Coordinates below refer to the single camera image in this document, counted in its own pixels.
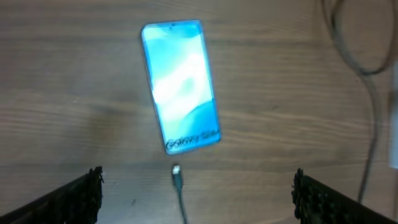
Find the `blue phone screen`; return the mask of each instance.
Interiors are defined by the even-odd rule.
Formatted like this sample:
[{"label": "blue phone screen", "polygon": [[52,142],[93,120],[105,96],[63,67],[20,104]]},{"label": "blue phone screen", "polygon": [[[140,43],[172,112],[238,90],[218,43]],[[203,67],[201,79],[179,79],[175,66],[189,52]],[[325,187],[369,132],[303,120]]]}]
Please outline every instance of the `blue phone screen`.
[{"label": "blue phone screen", "polygon": [[148,24],[142,41],[167,154],[221,138],[200,21]]}]

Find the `usb cable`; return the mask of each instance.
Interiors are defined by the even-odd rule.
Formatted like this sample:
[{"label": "usb cable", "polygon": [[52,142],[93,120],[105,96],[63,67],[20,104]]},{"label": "usb cable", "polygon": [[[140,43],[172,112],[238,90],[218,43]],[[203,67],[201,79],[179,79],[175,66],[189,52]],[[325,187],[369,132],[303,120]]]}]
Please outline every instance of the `usb cable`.
[{"label": "usb cable", "polygon": [[181,216],[184,224],[188,223],[187,214],[185,213],[184,203],[182,200],[182,186],[183,186],[183,179],[181,174],[181,168],[179,165],[174,165],[172,169],[172,178],[175,190],[177,191],[178,195],[178,203],[180,204],[180,211]]}]

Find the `samsung galaxy phone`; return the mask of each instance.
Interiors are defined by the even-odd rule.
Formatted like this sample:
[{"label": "samsung galaxy phone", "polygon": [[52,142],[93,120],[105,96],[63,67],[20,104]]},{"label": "samsung galaxy phone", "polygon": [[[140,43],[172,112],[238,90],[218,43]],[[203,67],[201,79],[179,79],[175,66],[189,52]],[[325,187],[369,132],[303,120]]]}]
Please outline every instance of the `samsung galaxy phone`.
[{"label": "samsung galaxy phone", "polygon": [[200,21],[148,24],[141,36],[166,153],[218,142],[220,124]]}]

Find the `wood grain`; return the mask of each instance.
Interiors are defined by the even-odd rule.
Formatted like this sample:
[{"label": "wood grain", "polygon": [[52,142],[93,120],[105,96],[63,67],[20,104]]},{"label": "wood grain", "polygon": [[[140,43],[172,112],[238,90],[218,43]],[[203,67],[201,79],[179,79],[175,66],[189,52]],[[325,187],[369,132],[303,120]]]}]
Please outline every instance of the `wood grain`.
[{"label": "wood grain", "polygon": [[[169,157],[139,33],[191,18],[204,25],[223,139]],[[388,1],[350,1],[343,19],[350,49],[376,66],[391,34]],[[384,122],[364,199],[388,217],[391,78],[374,77]],[[0,214],[101,165],[98,223],[179,223],[170,179],[179,162],[190,223],[298,223],[290,191],[299,167],[356,198],[371,117],[315,0],[0,2]]]}]

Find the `wooden table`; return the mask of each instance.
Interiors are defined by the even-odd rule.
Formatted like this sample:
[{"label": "wooden table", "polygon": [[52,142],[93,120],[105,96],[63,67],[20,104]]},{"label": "wooden table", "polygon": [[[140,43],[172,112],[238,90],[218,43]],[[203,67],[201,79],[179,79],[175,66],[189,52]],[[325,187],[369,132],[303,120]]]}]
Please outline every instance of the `wooden table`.
[{"label": "wooden table", "polygon": [[[182,19],[203,22],[223,139],[170,157],[139,34]],[[389,1],[352,0],[343,19],[350,49],[376,66],[391,33]],[[364,200],[388,217],[391,79],[391,70],[374,77],[384,122]],[[0,214],[101,165],[98,223],[180,223],[170,178],[179,162],[190,223],[298,223],[290,191],[299,167],[356,198],[371,115],[316,0],[0,2]]]}]

